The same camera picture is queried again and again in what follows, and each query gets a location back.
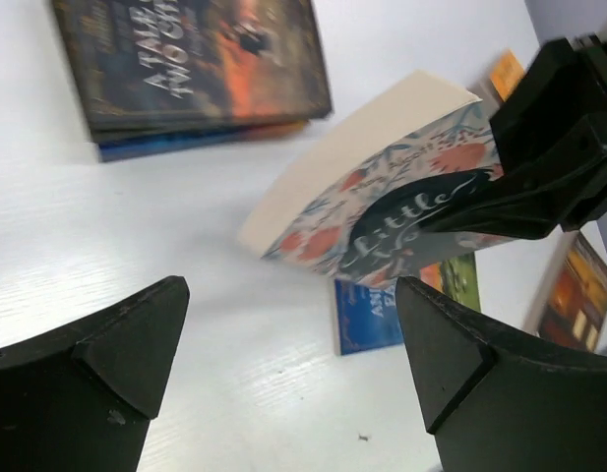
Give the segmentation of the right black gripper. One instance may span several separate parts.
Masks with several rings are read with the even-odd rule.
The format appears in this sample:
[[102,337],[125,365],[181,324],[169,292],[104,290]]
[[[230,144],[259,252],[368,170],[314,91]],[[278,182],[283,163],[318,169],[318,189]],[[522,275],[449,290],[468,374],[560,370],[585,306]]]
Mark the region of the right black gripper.
[[602,217],[607,115],[587,115],[600,111],[607,112],[607,39],[591,33],[544,43],[490,118],[509,173],[432,216],[423,230],[538,240],[557,226],[574,231]]

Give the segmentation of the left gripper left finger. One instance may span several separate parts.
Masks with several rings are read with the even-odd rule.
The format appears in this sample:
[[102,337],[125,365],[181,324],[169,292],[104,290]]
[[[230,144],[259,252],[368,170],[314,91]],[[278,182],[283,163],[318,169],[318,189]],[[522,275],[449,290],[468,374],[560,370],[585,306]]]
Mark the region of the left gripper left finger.
[[167,276],[108,308],[0,348],[0,471],[134,471],[189,305]]

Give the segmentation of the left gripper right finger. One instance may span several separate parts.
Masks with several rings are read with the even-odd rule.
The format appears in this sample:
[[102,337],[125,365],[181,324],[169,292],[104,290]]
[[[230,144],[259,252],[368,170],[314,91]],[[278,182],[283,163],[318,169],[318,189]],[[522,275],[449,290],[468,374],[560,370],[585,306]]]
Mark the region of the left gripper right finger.
[[397,313],[445,471],[607,471],[607,357],[470,310],[415,277]]

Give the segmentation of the yellow orange book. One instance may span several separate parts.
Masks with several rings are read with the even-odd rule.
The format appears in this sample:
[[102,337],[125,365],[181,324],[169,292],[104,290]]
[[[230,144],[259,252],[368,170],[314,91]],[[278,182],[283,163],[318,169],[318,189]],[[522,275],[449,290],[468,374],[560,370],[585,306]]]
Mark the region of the yellow orange book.
[[499,108],[515,91],[525,70],[511,49],[506,49],[492,68],[469,90],[490,108]]

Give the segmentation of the brown orange book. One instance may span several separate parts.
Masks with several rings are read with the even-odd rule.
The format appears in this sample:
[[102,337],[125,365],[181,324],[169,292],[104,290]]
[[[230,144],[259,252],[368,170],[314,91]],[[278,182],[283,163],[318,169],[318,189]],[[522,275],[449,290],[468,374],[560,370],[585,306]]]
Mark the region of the brown orange book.
[[607,264],[580,231],[560,238],[521,329],[595,352],[607,318]]

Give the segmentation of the green and blue book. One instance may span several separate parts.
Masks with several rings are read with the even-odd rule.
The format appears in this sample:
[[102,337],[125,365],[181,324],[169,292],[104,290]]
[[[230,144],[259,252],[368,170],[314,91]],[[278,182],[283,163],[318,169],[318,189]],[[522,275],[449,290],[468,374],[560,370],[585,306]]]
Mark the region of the green and blue book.
[[[477,265],[472,253],[422,268],[421,281],[461,305],[480,311]],[[346,356],[403,342],[395,288],[368,288],[334,280],[334,335],[337,354]]]

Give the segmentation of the Little Women floral book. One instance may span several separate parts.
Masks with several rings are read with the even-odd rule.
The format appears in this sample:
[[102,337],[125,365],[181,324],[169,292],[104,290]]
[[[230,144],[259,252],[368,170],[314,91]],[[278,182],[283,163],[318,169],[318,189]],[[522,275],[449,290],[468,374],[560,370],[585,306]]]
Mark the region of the Little Women floral book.
[[286,168],[243,223],[240,244],[370,287],[503,244],[474,230],[429,229],[502,175],[490,113],[466,88],[409,74]]

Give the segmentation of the Jane Eyre blue book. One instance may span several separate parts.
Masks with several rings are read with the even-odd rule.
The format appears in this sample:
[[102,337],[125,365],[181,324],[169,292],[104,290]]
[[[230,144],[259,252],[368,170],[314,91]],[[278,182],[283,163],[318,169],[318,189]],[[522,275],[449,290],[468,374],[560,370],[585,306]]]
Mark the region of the Jane Eyre blue book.
[[203,132],[179,131],[99,144],[97,148],[101,162],[113,162],[226,143],[278,140],[300,133],[309,125],[309,120],[299,120],[282,124],[239,126]]

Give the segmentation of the A Tale of Two Cities book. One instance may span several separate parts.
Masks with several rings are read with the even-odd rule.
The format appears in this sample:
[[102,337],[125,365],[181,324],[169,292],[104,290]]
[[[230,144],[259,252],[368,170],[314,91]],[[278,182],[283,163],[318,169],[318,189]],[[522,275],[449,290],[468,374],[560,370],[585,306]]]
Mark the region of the A Tale of Two Cities book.
[[51,10],[97,144],[333,110],[309,1],[55,1]]

